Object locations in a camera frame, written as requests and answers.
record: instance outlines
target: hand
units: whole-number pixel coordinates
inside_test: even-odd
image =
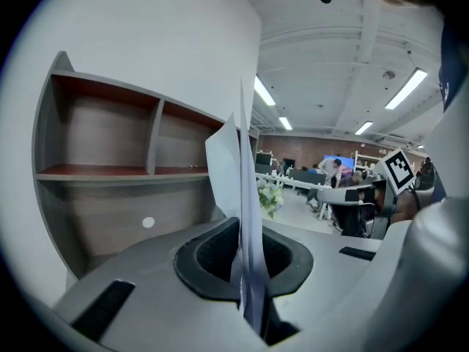
[[[422,208],[430,205],[432,193],[433,189],[429,189],[428,191],[417,191]],[[379,208],[383,208],[384,190],[375,190],[374,201]],[[415,196],[409,191],[405,191],[397,197],[396,210],[391,217],[391,224],[397,223],[398,221],[412,220],[414,216],[417,215],[417,212],[418,208]]]

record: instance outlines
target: blue screen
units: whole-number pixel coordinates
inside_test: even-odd
[[[342,175],[347,176],[351,175],[353,172],[353,167],[355,166],[355,159],[353,158],[342,158],[341,156],[332,156],[332,155],[326,155],[324,159],[340,159],[342,161]]]

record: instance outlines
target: white wall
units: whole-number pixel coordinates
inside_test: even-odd
[[[251,119],[261,22],[246,0],[44,0],[0,83],[2,248],[28,292],[51,306],[66,269],[45,230],[32,179],[37,99],[57,51],[77,71],[155,90],[227,119]]]

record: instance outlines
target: ceiling light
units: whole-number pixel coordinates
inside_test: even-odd
[[[286,117],[279,117],[278,119],[284,125],[285,129],[287,129],[288,131],[292,130],[292,126],[290,125]]]
[[[417,86],[425,79],[426,76],[428,75],[423,70],[416,69],[404,87],[402,87],[397,95],[391,100],[391,102],[387,104],[386,109],[395,109],[400,103],[404,101],[405,98],[410,95],[413,90],[417,88]]]
[[[355,133],[356,136],[360,136],[366,129],[368,129],[370,126],[373,125],[372,121],[367,121],[363,124],[363,126],[357,130],[357,133]]]
[[[268,106],[274,106],[276,104],[258,76],[256,76],[256,81],[254,81],[254,90],[256,90],[257,94],[259,94]]]

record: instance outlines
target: floor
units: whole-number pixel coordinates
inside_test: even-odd
[[[282,197],[284,198],[284,205],[277,211],[274,222],[303,230],[340,235],[336,228],[329,226],[329,221],[317,218],[311,207],[306,205],[306,197],[298,196],[296,190],[284,188]],[[262,218],[265,221],[272,221],[264,210],[262,210]]]

